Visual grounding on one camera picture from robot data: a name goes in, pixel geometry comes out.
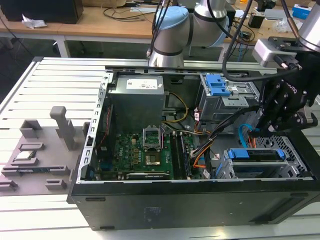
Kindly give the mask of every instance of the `metal slotted surface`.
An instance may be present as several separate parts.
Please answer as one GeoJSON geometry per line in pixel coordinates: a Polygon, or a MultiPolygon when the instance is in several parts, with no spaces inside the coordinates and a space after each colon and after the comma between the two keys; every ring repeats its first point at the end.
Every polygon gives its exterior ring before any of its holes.
{"type": "MultiPolygon", "coordinates": [[[[33,62],[8,97],[0,105],[0,169],[21,137],[19,128],[25,118],[38,119],[42,126],[56,126],[50,119],[52,106],[63,105],[74,126],[89,121],[95,109],[105,65],[146,66],[145,60],[44,58],[33,62]]],[[[186,61],[186,67],[221,68],[221,63],[186,61]]],[[[255,63],[230,63],[231,69],[260,70],[255,63]]],[[[320,107],[316,106],[320,117],[320,107]]],[[[320,128],[304,131],[320,150],[320,128]]],[[[306,239],[320,238],[320,204],[313,203],[278,225],[172,228],[149,230],[92,231],[66,195],[0,197],[0,239],[56,240],[63,236],[79,239],[306,239]]]]}

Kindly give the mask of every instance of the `desk surface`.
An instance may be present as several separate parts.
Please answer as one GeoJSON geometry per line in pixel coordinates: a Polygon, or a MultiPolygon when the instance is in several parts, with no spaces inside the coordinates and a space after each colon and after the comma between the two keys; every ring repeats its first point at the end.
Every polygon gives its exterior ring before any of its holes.
{"type": "MultiPolygon", "coordinates": [[[[0,104],[0,170],[22,136],[19,127],[24,119],[37,119],[41,126],[54,127],[57,123],[50,118],[50,109],[54,105],[63,105],[72,124],[82,126],[92,116],[105,66],[124,64],[146,66],[147,61],[46,57],[41,62],[32,62],[0,104]]],[[[221,63],[185,61],[185,66],[221,68],[221,63]]],[[[263,73],[275,71],[247,62],[230,62],[228,68],[260,70],[263,73]]],[[[313,110],[317,117],[319,110],[313,110]]],[[[315,140],[320,135],[319,127],[306,131],[312,136],[310,142],[314,142],[315,147],[319,146],[319,140],[315,140]]],[[[80,240],[274,240],[273,237],[282,236],[282,240],[290,237],[318,240],[320,236],[320,203],[305,207],[278,225],[92,231],[77,206],[67,204],[66,198],[66,195],[0,197],[0,239],[58,240],[72,236],[72,239],[80,240]]]]}
{"type": "MultiPolygon", "coordinates": [[[[246,3],[240,3],[239,0],[236,1],[233,6],[235,9],[239,8],[244,10],[246,8],[246,3]]],[[[254,1],[252,3],[252,9],[257,6],[254,1]]],[[[275,9],[281,9],[281,6],[276,6],[275,9]]],[[[47,27],[30,29],[24,26],[21,22],[10,22],[3,16],[2,19],[5,21],[6,25],[14,33],[35,33],[35,34],[53,34],[53,35],[69,35],[69,36],[97,36],[97,37],[115,37],[115,38],[137,38],[137,39],[151,39],[151,26],[152,24],[144,19],[143,21],[135,22],[122,22],[103,15],[103,9],[100,7],[84,7],[83,15],[77,24],[62,24],[62,23],[48,23],[47,27]]],[[[115,14],[115,17],[128,17],[138,15],[140,13],[126,11],[122,14],[115,14]]],[[[147,14],[145,17],[152,22],[153,14],[147,14]]],[[[261,28],[252,28],[255,33],[256,42],[259,38],[268,38],[270,36],[286,37],[292,38],[292,32],[278,33],[273,28],[275,21],[264,20],[261,28]]],[[[0,32],[7,32],[8,30],[0,22],[0,32]]],[[[225,39],[225,43],[229,43],[230,38],[225,39]]]]}

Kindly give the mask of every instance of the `blue cable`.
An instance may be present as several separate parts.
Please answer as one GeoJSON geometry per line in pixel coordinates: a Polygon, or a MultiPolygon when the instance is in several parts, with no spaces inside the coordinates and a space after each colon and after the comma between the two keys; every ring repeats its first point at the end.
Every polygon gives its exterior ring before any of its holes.
{"type": "Polygon", "coordinates": [[[250,124],[246,124],[246,123],[245,124],[241,124],[239,126],[239,128],[238,128],[238,134],[239,134],[240,142],[241,142],[242,146],[246,149],[246,148],[248,148],[248,146],[247,146],[247,143],[246,143],[246,141],[244,139],[244,136],[242,134],[242,128],[243,127],[247,127],[250,131],[253,131],[254,129],[250,124]]]}

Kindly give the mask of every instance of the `ram slot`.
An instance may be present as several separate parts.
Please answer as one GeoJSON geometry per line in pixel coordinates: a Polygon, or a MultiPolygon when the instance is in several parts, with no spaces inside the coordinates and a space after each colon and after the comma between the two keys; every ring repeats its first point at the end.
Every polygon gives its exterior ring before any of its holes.
{"type": "Polygon", "coordinates": [[[186,171],[184,171],[184,157],[180,136],[170,134],[171,159],[174,179],[186,179],[186,171]]]}

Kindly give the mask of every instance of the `table leg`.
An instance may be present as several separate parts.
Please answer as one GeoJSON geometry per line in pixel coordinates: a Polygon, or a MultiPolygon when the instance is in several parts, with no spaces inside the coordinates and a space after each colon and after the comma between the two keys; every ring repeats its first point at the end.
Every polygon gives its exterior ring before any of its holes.
{"type": "Polygon", "coordinates": [[[64,39],[57,39],[56,40],[59,48],[59,52],[62,58],[70,58],[70,52],[68,48],[68,43],[64,39]]]}
{"type": "Polygon", "coordinates": [[[13,49],[14,45],[11,42],[11,37],[1,37],[3,39],[3,43],[7,49],[13,49]]]}

